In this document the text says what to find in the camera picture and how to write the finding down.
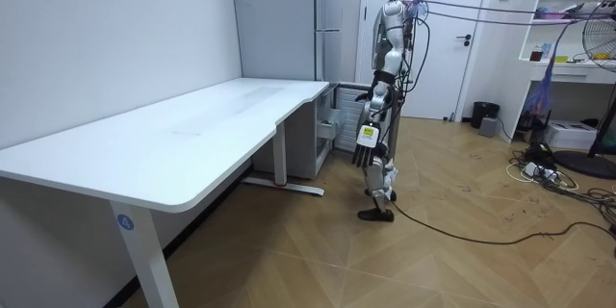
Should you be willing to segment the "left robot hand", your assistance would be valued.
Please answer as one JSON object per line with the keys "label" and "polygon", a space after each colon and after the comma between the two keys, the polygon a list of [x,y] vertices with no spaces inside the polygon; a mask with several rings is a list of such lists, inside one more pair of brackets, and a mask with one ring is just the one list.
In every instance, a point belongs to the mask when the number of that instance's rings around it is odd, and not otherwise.
{"label": "left robot hand", "polygon": [[379,123],[367,121],[360,126],[352,157],[354,165],[357,167],[369,167],[374,164],[376,158],[381,158],[382,144],[380,132]]}

